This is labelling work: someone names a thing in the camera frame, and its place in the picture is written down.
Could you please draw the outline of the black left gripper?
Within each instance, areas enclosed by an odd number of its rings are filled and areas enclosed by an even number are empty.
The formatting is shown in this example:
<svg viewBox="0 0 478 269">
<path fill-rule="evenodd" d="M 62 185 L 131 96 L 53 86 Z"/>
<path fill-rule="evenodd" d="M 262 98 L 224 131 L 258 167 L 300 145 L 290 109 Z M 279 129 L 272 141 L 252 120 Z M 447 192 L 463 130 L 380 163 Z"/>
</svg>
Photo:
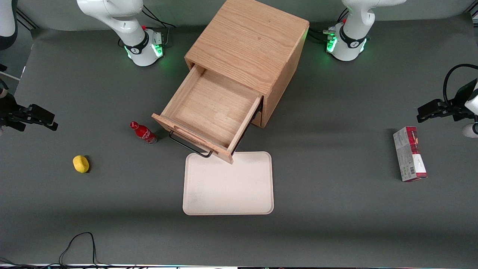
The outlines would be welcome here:
<svg viewBox="0 0 478 269">
<path fill-rule="evenodd" d="M 477 79 L 460 87 L 452 99 L 452 105 L 462 117 L 476 118 L 478 114 Z M 423 123 L 432 118 L 452 116 L 454 109 L 441 99 L 433 99 L 418 108 L 417 121 Z"/>
</svg>

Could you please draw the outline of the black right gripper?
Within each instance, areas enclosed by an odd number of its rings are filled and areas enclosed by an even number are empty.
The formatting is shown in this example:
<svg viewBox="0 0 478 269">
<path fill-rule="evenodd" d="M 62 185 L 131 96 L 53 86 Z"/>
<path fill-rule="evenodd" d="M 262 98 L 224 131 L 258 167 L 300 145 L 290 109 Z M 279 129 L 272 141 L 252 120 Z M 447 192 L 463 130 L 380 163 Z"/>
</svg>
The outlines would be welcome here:
<svg viewBox="0 0 478 269">
<path fill-rule="evenodd" d="M 0 119 L 1 126 L 23 132 L 26 124 L 37 124 L 49 130 L 56 131 L 58 123 L 54 122 L 55 115 L 41 106 L 31 104 L 28 108 L 17 104 L 15 97 L 9 92 L 7 84 L 1 80 L 0 91 Z"/>
</svg>

